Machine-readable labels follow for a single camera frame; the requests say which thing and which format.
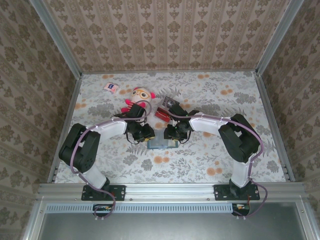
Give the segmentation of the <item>teal card holder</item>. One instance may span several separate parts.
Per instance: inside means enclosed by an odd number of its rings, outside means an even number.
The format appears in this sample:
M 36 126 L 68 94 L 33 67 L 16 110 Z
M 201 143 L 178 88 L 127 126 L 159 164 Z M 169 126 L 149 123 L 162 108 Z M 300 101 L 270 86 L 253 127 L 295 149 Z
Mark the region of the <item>teal card holder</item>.
M 155 137 L 147 141 L 147 149 L 149 150 L 164 150 L 178 148 L 177 141 L 164 138 L 165 129 L 156 130 Z

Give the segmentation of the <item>clear acrylic card box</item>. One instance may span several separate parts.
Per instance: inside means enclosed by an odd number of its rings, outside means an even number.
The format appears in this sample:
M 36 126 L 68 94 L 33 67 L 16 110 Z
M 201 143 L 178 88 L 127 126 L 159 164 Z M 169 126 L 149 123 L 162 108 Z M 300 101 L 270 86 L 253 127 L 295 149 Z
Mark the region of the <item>clear acrylic card box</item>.
M 166 106 L 166 104 L 165 104 L 165 100 L 166 100 L 167 98 L 171 98 L 171 97 L 165 96 L 165 97 L 161 100 L 161 102 L 158 104 L 157 108 L 160 107 L 160 108 L 162 108 L 162 109 L 165 109 L 165 110 L 167 110 L 168 113 L 169 113 L 169 108 L 167 108 L 167 106 Z

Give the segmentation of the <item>black printed card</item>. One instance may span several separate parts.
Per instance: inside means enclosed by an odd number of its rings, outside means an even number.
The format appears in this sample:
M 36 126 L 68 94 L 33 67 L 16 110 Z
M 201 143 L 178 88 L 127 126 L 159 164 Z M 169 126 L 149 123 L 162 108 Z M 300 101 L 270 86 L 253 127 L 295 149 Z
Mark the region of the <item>black printed card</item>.
M 176 104 L 178 104 L 178 105 L 180 104 L 178 101 L 176 101 L 172 98 L 169 98 L 169 97 L 164 101 L 164 103 L 168 109 L 170 109 L 172 106 L 174 106 Z

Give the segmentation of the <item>pink striped plush toy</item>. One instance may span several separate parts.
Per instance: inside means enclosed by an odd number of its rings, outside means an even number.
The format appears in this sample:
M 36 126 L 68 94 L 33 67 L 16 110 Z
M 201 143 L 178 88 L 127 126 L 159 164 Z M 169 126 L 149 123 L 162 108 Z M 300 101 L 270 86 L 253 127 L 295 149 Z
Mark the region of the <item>pink striped plush toy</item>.
M 150 103 L 151 100 L 155 98 L 156 94 L 154 92 L 150 92 L 144 87 L 136 87 L 133 89 L 130 98 L 125 100 L 127 106 L 121 108 L 121 112 L 129 112 L 134 104 L 138 104 L 140 107 L 145 108 L 147 103 Z

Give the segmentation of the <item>small tissue packet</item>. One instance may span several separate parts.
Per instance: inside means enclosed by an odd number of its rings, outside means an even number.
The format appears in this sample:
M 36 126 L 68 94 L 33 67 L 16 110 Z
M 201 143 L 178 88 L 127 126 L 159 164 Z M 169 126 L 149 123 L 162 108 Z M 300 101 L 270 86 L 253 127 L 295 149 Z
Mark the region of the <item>small tissue packet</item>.
M 117 84 L 112 83 L 112 82 L 108 82 L 108 83 L 104 86 L 103 89 L 106 90 L 106 91 L 108 91 L 108 92 L 110 92 L 110 93 L 115 94 L 115 93 L 118 91 L 119 86 L 118 86 Z

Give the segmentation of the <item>black connector board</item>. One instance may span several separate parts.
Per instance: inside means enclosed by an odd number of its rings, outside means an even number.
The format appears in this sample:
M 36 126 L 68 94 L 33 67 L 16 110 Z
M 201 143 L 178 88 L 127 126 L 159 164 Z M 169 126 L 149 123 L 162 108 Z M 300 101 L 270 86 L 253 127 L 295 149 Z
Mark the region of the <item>black connector board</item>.
M 113 204 L 94 204 L 93 215 L 96 219 L 104 219 L 113 211 Z
M 245 217 L 250 212 L 249 203 L 233 203 L 232 204 L 232 215 L 236 217 Z

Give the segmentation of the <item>grey metal panel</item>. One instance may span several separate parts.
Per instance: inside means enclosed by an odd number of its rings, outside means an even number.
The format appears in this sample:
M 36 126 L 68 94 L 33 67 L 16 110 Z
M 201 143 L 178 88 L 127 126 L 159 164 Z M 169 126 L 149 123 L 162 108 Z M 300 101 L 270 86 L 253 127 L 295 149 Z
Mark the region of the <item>grey metal panel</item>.
M 217 213 L 48 214 L 39 240 L 307 240 L 292 216 L 236 219 Z

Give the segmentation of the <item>aluminium table rail long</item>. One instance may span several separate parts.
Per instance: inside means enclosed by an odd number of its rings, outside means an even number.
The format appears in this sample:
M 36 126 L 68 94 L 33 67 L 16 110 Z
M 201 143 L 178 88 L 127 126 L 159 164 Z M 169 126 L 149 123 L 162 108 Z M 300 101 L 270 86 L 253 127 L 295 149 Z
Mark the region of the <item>aluminium table rail long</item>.
M 215 183 L 126 183 L 125 203 L 211 203 L 216 201 Z M 298 202 L 308 198 L 301 182 L 259 182 L 261 202 L 267 195 L 267 203 Z M 80 203 L 82 183 L 41 184 L 37 201 Z

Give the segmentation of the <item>aluminium table side rail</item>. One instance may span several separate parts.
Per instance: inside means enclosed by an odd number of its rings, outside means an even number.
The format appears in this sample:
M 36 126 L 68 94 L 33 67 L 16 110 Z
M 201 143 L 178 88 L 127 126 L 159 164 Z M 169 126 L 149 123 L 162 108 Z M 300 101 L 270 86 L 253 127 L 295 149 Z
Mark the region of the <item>aluminium table side rail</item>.
M 53 157 L 53 161 L 52 161 L 52 165 L 50 168 L 50 172 L 48 175 L 48 179 L 47 179 L 47 183 L 51 184 L 55 182 L 56 179 L 56 172 L 58 171 L 59 168 L 59 164 L 60 164 L 60 158 L 59 158 L 59 152 L 60 149 L 68 135 L 68 131 L 69 131 L 69 126 L 71 124 L 71 120 L 72 120 L 72 116 L 73 116 L 73 112 L 76 106 L 76 102 L 77 102 L 77 98 L 80 92 L 80 88 L 81 88 L 81 84 L 82 84 L 82 77 L 80 77 L 79 79 L 76 80 L 75 82 L 75 86 L 74 86 L 74 90 L 70 99 L 70 103 L 69 103 L 69 107 L 65 116 L 65 120 L 64 120 L 64 124 L 62 127 L 62 131 L 59 137 L 59 141 L 57 144 L 57 148 Z
M 275 148 L 277 150 L 277 154 L 284 172 L 284 176 L 286 181 L 295 182 L 295 176 L 285 149 L 285 145 L 283 143 L 277 121 L 272 109 L 272 105 L 270 103 L 268 93 L 266 87 L 264 85 L 262 76 L 260 74 L 255 74 L 256 85 L 260 94 L 260 98 L 265 110 L 265 115 L 268 120 L 268 124 L 270 127 L 270 131 L 274 140 Z

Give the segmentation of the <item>aluminium frame post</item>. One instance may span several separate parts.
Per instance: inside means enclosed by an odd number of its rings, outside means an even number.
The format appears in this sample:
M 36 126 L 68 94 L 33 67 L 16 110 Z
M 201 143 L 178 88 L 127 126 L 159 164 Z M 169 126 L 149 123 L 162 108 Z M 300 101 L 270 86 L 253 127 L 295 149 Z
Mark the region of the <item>aluminium frame post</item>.
M 63 37 L 63 33 L 58 28 L 58 24 L 55 23 L 54 18 L 50 14 L 49 9 L 46 7 L 43 0 L 29 0 L 38 16 L 40 17 L 42 23 L 44 24 L 46 30 L 50 34 L 54 43 L 56 44 L 59 52 L 63 56 L 65 62 L 67 63 L 70 71 L 76 80 L 81 79 L 82 70 L 80 69 L 75 57 L 72 54 L 67 42 Z
M 260 58 L 260 61 L 255 68 L 258 76 L 262 75 L 266 70 L 303 3 L 304 0 L 290 0 L 288 7 L 284 11 L 277 27 L 275 28 L 274 34 L 272 35 L 262 57 Z

